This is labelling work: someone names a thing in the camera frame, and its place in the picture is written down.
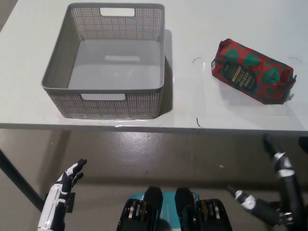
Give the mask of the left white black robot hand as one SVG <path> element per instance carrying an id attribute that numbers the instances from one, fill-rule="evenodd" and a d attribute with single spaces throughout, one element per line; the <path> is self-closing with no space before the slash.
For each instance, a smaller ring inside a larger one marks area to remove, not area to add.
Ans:
<path id="1" fill-rule="evenodd" d="M 63 231 L 72 188 L 83 177 L 87 159 L 79 159 L 51 186 L 38 222 L 38 231 Z"/>

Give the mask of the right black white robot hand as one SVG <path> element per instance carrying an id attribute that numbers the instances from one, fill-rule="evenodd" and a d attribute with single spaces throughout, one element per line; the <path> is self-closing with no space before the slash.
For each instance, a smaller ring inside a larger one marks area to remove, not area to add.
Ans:
<path id="1" fill-rule="evenodd" d="M 286 152 L 272 136 L 264 134 L 263 145 L 280 182 L 281 201 L 266 202 L 232 186 L 227 190 L 245 211 L 265 224 L 272 227 L 284 225 L 289 231 L 306 231 L 308 216 L 295 170 Z"/>

